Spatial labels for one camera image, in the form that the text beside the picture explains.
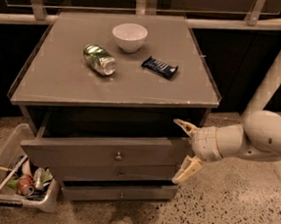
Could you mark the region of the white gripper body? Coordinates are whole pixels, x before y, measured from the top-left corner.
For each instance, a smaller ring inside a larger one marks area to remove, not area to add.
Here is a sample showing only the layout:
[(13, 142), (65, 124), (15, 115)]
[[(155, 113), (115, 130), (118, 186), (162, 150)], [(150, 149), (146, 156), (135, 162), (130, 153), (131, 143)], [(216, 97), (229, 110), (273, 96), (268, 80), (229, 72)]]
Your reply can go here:
[(216, 143), (216, 128), (203, 127), (195, 131), (192, 138), (192, 150), (195, 156), (205, 161), (219, 161), (222, 159)]

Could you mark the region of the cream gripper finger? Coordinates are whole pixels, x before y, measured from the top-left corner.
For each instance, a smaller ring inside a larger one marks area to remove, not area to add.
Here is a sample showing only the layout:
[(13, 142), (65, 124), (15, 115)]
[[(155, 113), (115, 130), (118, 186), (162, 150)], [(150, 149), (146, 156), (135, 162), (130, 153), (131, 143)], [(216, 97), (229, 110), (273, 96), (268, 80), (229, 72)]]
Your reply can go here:
[(178, 125), (189, 137), (193, 137), (198, 130), (196, 125), (186, 122), (182, 119), (174, 119), (173, 122)]
[(173, 184), (183, 184), (192, 175), (195, 175), (199, 170), (201, 170), (203, 166), (203, 162), (200, 158), (187, 156), (183, 159), (180, 169), (177, 170), (174, 177), (172, 177)]

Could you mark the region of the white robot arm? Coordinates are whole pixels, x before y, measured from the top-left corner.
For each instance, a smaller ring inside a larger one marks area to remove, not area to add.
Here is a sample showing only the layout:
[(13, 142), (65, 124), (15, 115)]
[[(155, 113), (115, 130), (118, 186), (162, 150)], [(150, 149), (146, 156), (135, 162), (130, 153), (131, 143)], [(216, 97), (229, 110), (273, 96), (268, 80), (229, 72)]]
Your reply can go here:
[(195, 175), (208, 161), (239, 157), (250, 161), (281, 160), (281, 115), (265, 110), (243, 114), (242, 122), (223, 127), (202, 127), (174, 119), (189, 136), (194, 155), (183, 159), (172, 177), (173, 184), (182, 184)]

